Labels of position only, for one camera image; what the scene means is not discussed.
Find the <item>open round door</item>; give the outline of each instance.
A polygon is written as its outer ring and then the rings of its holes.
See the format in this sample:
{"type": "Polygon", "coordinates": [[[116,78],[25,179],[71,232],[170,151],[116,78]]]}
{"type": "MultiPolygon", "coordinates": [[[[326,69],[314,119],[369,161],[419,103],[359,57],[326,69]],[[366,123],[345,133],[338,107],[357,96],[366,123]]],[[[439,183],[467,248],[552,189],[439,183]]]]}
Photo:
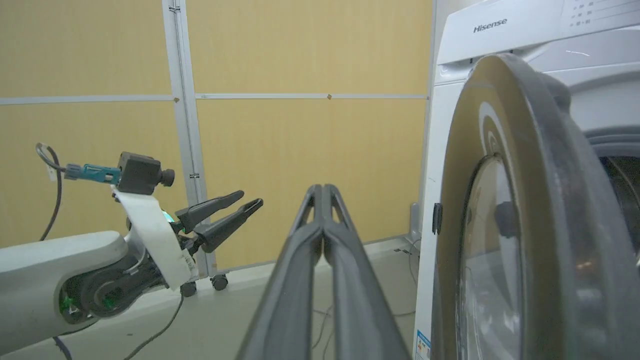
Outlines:
{"type": "Polygon", "coordinates": [[[432,359],[633,359],[640,276],[569,90],[510,54],[456,106],[442,179],[432,359]]]}

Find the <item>wooden panel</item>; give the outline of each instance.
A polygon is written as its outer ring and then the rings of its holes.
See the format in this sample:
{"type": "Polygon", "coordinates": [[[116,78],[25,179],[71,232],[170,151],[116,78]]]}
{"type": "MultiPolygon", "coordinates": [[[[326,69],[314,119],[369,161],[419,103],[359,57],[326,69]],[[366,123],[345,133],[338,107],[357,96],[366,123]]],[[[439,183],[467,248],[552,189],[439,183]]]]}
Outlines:
{"type": "Polygon", "coordinates": [[[408,231],[409,207],[418,198],[424,100],[197,105],[209,197],[242,189],[245,202],[264,199],[216,251],[219,268],[276,259],[307,188],[317,183],[338,186],[363,241],[408,231]]]}
{"type": "MultiPolygon", "coordinates": [[[[170,213],[187,206],[173,103],[99,102],[0,106],[0,247],[36,241],[56,200],[56,183],[36,155],[48,143],[60,162],[116,166],[122,151],[158,159],[175,170],[171,188],[154,193],[170,213]]],[[[50,238],[93,231],[126,234],[125,212],[109,185],[63,180],[62,205],[50,238]]]]}
{"type": "Polygon", "coordinates": [[[196,92],[426,94],[431,0],[189,0],[196,92]]]}
{"type": "Polygon", "coordinates": [[[0,97],[170,94],[157,0],[0,0],[0,97]]]}

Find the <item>hisense logo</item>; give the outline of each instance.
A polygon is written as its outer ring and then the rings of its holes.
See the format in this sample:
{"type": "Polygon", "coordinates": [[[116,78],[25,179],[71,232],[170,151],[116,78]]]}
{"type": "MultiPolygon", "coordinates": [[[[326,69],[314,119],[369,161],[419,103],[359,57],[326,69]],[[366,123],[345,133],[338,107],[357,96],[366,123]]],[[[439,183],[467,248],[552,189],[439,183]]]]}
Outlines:
{"type": "Polygon", "coordinates": [[[478,25],[474,28],[474,32],[495,28],[496,26],[504,25],[506,23],[507,23],[507,19],[502,19],[500,21],[492,22],[491,24],[478,25]]]}

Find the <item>cable connector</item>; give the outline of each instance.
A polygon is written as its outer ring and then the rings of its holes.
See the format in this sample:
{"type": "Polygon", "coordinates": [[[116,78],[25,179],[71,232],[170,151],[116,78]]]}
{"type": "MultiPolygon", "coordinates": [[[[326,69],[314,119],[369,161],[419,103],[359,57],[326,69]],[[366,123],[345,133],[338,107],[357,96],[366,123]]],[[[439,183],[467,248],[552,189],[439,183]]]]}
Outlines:
{"type": "Polygon", "coordinates": [[[92,164],[85,164],[84,167],[80,167],[78,164],[67,164],[65,179],[84,179],[96,181],[98,183],[117,185],[120,181],[120,169],[115,167],[101,167],[92,164]]]}

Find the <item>front-load washing machine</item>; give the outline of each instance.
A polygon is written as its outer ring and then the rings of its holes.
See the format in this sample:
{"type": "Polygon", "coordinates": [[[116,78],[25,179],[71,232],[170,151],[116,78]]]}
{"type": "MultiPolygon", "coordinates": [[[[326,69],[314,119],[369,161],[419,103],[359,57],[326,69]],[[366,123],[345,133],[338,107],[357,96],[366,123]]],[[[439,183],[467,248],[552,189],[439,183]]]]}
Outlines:
{"type": "Polygon", "coordinates": [[[416,359],[638,358],[638,24],[631,0],[484,1],[447,19],[416,359]]]}

